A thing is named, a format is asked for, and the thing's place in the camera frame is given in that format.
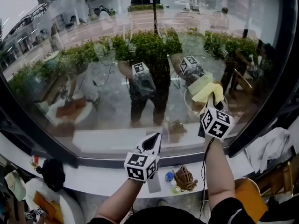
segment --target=white towel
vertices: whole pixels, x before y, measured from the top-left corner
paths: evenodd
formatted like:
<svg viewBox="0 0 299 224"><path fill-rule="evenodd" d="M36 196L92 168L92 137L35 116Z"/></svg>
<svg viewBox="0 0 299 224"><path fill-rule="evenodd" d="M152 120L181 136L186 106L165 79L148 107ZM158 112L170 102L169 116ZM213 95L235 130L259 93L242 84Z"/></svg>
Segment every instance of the white towel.
<svg viewBox="0 0 299 224"><path fill-rule="evenodd" d="M256 139L245 151L254 171L262 173L267 168L268 160L279 158L290 147L290 132L275 128Z"/></svg>

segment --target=white counter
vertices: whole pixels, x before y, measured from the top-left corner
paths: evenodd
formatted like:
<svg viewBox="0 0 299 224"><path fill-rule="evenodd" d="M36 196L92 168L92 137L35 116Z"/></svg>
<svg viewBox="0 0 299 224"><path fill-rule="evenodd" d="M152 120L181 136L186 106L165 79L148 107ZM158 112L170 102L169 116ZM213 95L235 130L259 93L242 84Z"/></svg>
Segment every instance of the white counter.
<svg viewBox="0 0 299 224"><path fill-rule="evenodd" d="M0 154L22 169L41 177L30 165L32 158L17 148L1 133ZM252 166L244 152L241 152L231 159L227 157L227 159L235 179L253 172ZM172 196L173 194L170 191L169 184L164 180L164 177L168 171L172 169L177 171L179 167L180 166L160 168L157 174L160 181L161 191L150 193L148 185L145 184L142 187L138 198ZM200 176L202 162L188 164L186 167L193 174L194 179L198 180L194 192L201 191L203 189L203 181ZM64 172L66 175L64 186L66 188L102 196L112 195L127 179L124 169L93 168L84 166L72 168L68 165L64 165Z"/></svg>

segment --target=black shirt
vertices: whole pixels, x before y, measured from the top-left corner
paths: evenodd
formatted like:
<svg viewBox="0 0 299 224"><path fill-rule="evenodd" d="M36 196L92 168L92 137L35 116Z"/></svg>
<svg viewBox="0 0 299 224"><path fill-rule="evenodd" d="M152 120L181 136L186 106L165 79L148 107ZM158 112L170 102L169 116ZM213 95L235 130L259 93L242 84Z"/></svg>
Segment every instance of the black shirt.
<svg viewBox="0 0 299 224"><path fill-rule="evenodd" d="M187 211L173 207L153 207L143 209L131 217L125 224L203 224L202 221ZM211 213L209 224L254 224L254 221L246 213L242 203L235 198L227 198L218 203ZM104 218L94 218L89 224L111 224Z"/></svg>

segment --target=glass window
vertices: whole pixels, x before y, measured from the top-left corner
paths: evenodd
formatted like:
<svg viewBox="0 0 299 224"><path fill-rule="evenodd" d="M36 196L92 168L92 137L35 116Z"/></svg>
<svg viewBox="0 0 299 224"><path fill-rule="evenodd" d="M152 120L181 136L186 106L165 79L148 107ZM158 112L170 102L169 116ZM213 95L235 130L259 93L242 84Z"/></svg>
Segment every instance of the glass window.
<svg viewBox="0 0 299 224"><path fill-rule="evenodd" d="M203 150L211 91L234 117L233 140L283 66L273 65L281 0L5 2L3 75L26 112L80 157L124 157L153 132L162 156Z"/></svg>

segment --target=sleeve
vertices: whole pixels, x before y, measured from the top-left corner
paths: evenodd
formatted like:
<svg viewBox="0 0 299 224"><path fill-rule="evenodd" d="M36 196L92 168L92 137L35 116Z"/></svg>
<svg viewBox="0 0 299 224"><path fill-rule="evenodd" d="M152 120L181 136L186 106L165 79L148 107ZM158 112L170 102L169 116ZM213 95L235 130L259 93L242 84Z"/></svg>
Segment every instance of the sleeve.
<svg viewBox="0 0 299 224"><path fill-rule="evenodd" d="M218 203L211 212L209 224L254 224L243 204L236 198L227 198Z"/></svg>
<svg viewBox="0 0 299 224"><path fill-rule="evenodd" d="M93 218L88 224L112 224L112 222L104 218Z"/></svg>

